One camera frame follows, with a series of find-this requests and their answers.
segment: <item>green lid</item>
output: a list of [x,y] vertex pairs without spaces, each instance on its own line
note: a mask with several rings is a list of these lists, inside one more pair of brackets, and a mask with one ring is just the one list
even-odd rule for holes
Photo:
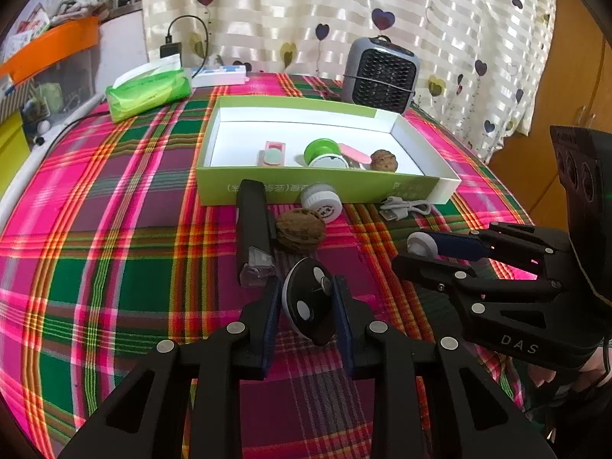
[[306,149],[304,150],[304,161],[310,165],[310,163],[321,155],[332,153],[334,155],[342,155],[338,143],[332,139],[319,138],[311,141]]

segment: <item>human hand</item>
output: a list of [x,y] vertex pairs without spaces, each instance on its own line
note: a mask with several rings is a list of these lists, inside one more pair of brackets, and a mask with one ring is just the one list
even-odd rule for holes
[[[610,354],[610,360],[612,360],[612,348],[608,348]],[[592,386],[599,378],[605,374],[604,367],[604,349],[602,347],[597,348],[591,358],[586,362],[580,369],[580,376],[571,385],[572,389],[576,392],[580,392],[590,386]],[[531,380],[534,382],[537,388],[542,386],[544,382],[550,383],[557,375],[556,371],[551,369],[545,369],[534,364],[529,364],[527,373]],[[606,384],[612,379],[612,372],[606,376],[606,378],[599,383],[599,386]]]

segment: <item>space heater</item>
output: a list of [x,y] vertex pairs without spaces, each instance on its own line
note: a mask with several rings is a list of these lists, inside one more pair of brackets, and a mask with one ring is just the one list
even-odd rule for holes
[[388,38],[358,38],[348,54],[341,99],[402,114],[410,106],[419,60]]

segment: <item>walnut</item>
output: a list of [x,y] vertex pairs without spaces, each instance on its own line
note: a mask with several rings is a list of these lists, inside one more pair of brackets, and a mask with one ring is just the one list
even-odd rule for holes
[[308,208],[294,208],[276,218],[276,240],[292,252],[308,254],[325,239],[325,221]]
[[370,157],[372,159],[370,167],[373,171],[385,171],[386,173],[397,171],[397,159],[390,151],[377,150]]

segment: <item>striped sheer curtain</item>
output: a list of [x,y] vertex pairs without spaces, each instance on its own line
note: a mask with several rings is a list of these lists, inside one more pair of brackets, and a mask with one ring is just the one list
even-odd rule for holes
[[[421,59],[415,102],[482,160],[519,129],[529,132],[549,53],[556,0],[143,0],[149,55],[168,24],[204,19],[210,54],[255,72],[342,79],[351,42],[384,34]],[[173,27],[198,65],[203,30]]]

